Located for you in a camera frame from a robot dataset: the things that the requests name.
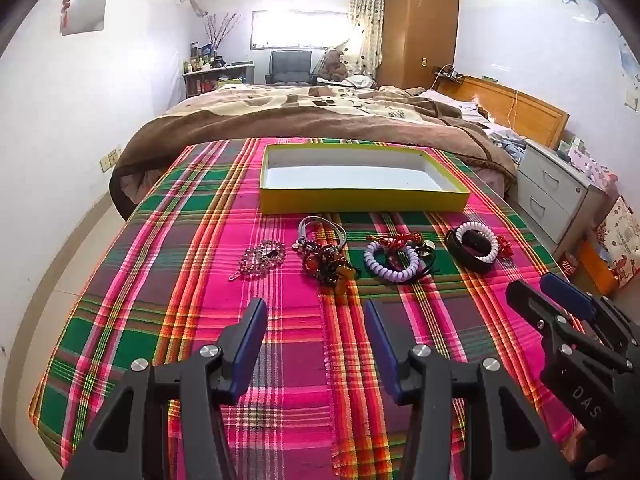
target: wooden wardrobe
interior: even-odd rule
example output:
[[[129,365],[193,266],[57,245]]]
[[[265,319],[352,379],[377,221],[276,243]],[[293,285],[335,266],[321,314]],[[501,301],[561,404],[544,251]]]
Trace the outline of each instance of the wooden wardrobe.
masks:
[[[379,85],[431,87],[434,67],[453,63],[459,2],[385,0]]]

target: chair backrest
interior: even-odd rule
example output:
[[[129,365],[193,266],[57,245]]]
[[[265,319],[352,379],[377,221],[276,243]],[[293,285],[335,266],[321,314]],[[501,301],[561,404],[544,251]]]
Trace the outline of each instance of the chair backrest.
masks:
[[[308,82],[311,74],[311,51],[272,51],[270,73],[274,83]]]

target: drawer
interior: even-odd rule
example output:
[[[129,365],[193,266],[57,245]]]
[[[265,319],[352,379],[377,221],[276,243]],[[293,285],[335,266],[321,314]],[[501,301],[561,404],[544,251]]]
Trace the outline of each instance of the drawer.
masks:
[[[530,146],[527,146],[518,172],[538,184],[540,189],[571,215],[578,209],[587,193],[580,182]]]
[[[572,216],[522,173],[518,173],[518,205],[529,213],[549,238],[556,243],[562,240]]]

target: baseboard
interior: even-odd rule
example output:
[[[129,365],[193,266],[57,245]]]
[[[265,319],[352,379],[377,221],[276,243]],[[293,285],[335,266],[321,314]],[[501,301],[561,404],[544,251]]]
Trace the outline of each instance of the baseboard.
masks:
[[[4,375],[4,385],[2,390],[2,408],[0,410],[0,426],[7,437],[7,440],[15,445],[15,407],[18,402],[18,386],[22,377],[22,369],[27,359],[27,352],[31,346],[31,339],[35,333],[44,307],[53,293],[53,290],[65,272],[71,258],[74,257],[82,242],[89,235],[112,205],[109,193],[105,194],[98,202],[84,215],[78,227],[74,229],[65,244],[62,246],[56,257],[53,259],[49,269],[44,273],[36,291],[27,305],[27,309],[18,327],[15,336],[14,346],[9,355],[9,361]]]

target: silver screw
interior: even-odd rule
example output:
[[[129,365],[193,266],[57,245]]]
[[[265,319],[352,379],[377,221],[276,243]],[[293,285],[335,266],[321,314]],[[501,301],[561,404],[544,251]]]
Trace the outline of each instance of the silver screw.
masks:
[[[488,357],[484,361],[482,361],[482,366],[484,366],[490,372],[497,372],[500,369],[500,362],[493,357]]]
[[[204,345],[200,349],[200,355],[202,357],[215,357],[220,352],[220,348],[215,345]]]
[[[147,361],[143,357],[139,357],[131,363],[131,369],[134,372],[141,372],[142,370],[146,370],[146,367],[148,366],[149,366],[149,361]]]
[[[427,357],[427,355],[431,354],[431,348],[427,345],[414,345],[414,347],[411,348],[411,352],[418,357]]]

